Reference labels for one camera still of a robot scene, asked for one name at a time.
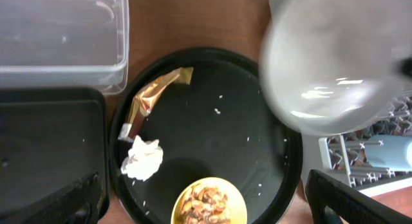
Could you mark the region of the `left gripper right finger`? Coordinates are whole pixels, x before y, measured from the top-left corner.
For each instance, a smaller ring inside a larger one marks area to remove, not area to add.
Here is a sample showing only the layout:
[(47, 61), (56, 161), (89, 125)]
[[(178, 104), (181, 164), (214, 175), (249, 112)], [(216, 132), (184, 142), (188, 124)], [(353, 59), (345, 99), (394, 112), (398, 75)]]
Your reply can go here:
[(310, 171), (305, 193), (314, 223), (411, 223), (411, 218), (318, 170)]

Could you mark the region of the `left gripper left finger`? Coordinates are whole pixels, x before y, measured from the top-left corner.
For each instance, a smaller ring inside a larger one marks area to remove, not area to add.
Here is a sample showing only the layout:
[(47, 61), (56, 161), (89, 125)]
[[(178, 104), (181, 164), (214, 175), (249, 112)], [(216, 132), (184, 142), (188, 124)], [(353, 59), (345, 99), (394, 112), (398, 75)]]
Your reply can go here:
[(97, 173), (89, 174), (25, 208), (1, 217), (1, 223), (97, 223), (104, 202)]

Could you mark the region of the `blue cup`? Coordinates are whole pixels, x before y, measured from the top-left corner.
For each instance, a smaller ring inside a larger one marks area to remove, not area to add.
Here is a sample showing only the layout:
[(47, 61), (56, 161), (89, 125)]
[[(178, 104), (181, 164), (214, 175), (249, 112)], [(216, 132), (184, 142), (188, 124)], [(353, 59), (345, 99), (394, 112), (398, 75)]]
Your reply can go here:
[(411, 137), (375, 135), (369, 141), (378, 145), (365, 145), (364, 151), (372, 167), (392, 171), (411, 171)]

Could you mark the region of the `white tissue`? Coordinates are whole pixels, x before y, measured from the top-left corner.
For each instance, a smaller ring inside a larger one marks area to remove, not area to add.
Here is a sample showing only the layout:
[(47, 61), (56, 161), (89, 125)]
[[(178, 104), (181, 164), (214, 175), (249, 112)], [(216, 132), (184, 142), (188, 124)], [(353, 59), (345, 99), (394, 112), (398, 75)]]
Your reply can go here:
[(136, 135), (120, 171), (128, 178), (146, 181), (155, 174), (162, 164), (164, 151), (159, 140), (143, 141)]

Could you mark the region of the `gold foil wrapper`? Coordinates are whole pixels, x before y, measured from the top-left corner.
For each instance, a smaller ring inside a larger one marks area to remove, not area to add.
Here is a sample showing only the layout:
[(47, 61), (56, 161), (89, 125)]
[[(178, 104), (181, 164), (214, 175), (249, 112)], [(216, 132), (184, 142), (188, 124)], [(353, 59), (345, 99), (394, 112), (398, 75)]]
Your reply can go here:
[(143, 124), (144, 118), (151, 114), (167, 86), (173, 83), (189, 85), (193, 71), (193, 67), (178, 68), (159, 76), (141, 88), (132, 98), (126, 121), (122, 125), (118, 139), (132, 143)]

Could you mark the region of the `yellow bowl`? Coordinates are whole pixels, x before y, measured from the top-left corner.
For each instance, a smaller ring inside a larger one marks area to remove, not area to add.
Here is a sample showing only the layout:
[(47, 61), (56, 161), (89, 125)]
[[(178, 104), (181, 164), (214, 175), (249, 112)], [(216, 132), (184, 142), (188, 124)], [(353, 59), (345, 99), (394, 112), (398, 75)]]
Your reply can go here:
[(174, 204), (172, 215), (171, 215), (171, 224), (184, 224), (181, 223), (180, 221), (177, 220), (177, 212), (178, 212), (178, 206), (181, 204), (181, 200), (183, 197), (184, 192), (186, 192), (188, 189), (191, 187), (197, 185), (197, 184), (207, 184), (207, 185), (214, 185), (220, 188), (223, 192), (225, 192), (228, 197), (229, 197), (229, 208), (231, 211), (231, 222), (228, 224), (246, 224), (247, 223), (247, 208), (245, 204), (245, 200), (243, 199), (241, 193), (238, 191), (238, 189), (228, 182), (227, 180), (224, 180), (222, 178), (216, 178), (216, 177), (209, 177), (209, 178), (203, 178), (200, 179), (188, 186), (186, 189), (183, 190), (181, 195), (179, 195), (176, 203)]

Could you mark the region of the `food scraps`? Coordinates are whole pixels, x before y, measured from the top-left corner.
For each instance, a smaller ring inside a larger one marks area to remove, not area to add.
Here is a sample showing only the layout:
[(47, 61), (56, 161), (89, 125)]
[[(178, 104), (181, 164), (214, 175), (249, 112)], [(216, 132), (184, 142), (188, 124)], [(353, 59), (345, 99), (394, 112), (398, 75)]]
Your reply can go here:
[(228, 195), (217, 186), (199, 183), (184, 192), (177, 220), (184, 224), (230, 223), (228, 202)]

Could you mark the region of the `grey round plate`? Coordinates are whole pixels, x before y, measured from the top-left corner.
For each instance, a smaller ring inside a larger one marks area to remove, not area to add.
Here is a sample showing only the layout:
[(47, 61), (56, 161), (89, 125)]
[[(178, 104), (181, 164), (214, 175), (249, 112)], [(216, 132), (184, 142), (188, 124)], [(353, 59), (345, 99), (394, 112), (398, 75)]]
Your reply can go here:
[(411, 85), (411, 0), (269, 0), (260, 79), (286, 126), (327, 136), (389, 114)]

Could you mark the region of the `grey dishwasher rack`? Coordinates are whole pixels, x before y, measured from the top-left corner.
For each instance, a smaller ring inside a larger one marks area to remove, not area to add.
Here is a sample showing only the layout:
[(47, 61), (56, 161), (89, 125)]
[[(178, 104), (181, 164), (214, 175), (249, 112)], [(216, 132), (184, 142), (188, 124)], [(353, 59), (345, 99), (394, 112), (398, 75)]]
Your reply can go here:
[(303, 169), (307, 182), (310, 170), (317, 169), (369, 196), (411, 186), (411, 171), (392, 171), (372, 167), (365, 155), (365, 145), (378, 145), (369, 139), (375, 135), (411, 137), (411, 89), (396, 98), (389, 113), (374, 124), (336, 136), (303, 136)]

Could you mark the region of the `black rectangular tray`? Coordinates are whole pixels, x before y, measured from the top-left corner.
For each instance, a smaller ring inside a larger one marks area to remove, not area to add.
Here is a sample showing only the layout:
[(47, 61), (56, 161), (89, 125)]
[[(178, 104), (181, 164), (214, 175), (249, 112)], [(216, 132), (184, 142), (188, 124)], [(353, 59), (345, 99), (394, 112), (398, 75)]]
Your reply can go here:
[(100, 220), (109, 208), (106, 103), (101, 92), (1, 91), (1, 217), (94, 173), (104, 195)]

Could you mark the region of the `round black serving tray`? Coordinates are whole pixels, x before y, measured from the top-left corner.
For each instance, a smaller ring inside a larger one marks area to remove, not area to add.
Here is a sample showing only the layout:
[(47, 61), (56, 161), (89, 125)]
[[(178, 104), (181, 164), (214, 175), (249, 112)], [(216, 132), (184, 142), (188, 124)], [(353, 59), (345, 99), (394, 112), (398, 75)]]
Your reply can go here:
[[(180, 67), (192, 67), (190, 84), (171, 84), (161, 94), (139, 135), (159, 140), (159, 170), (142, 182), (120, 172), (129, 145), (118, 139), (134, 95)], [(191, 183), (223, 178), (241, 192), (249, 223), (277, 223), (300, 180), (301, 135), (267, 106), (258, 66), (219, 48), (181, 50), (154, 62), (132, 81), (118, 103), (109, 135), (114, 190), (135, 223), (169, 223), (174, 204)]]

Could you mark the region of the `clear plastic storage bin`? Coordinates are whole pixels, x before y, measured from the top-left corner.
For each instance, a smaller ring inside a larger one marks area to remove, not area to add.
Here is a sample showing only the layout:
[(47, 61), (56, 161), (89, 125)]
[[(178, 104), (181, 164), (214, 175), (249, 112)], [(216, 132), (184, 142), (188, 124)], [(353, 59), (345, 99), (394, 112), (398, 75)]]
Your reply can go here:
[(1, 0), (1, 88), (122, 92), (129, 0)]

